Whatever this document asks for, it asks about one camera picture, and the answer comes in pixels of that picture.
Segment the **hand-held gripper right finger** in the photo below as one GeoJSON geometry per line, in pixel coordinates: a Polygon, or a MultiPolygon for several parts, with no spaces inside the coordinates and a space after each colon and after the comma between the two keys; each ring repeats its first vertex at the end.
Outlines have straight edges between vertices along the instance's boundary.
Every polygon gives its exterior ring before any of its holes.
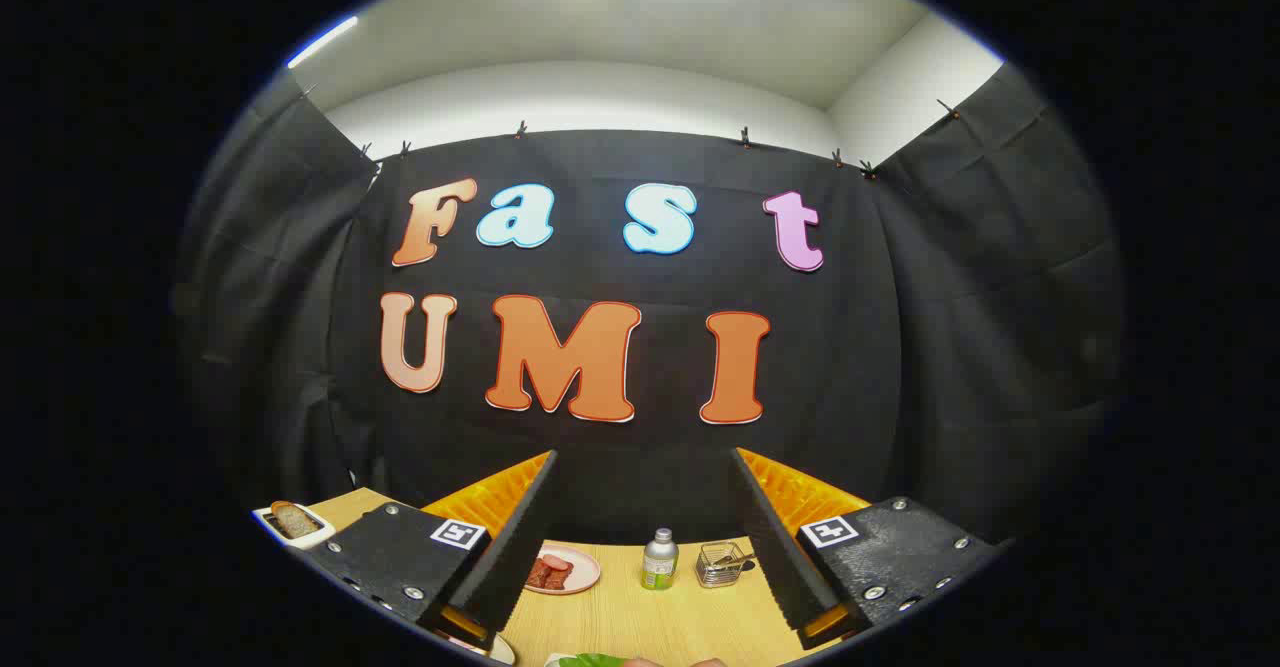
{"type": "Polygon", "coordinates": [[[751,449],[730,465],[751,561],[805,649],[897,623],[1001,557],[914,498],[869,502],[751,449]]]}

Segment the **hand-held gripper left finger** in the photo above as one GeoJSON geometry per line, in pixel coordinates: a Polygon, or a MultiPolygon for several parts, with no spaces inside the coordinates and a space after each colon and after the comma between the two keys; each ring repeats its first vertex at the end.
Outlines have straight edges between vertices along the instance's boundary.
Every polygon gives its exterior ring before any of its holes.
{"type": "Polygon", "coordinates": [[[548,449],[425,508],[385,499],[303,561],[416,629],[488,648],[554,521],[557,461],[548,449]]]}

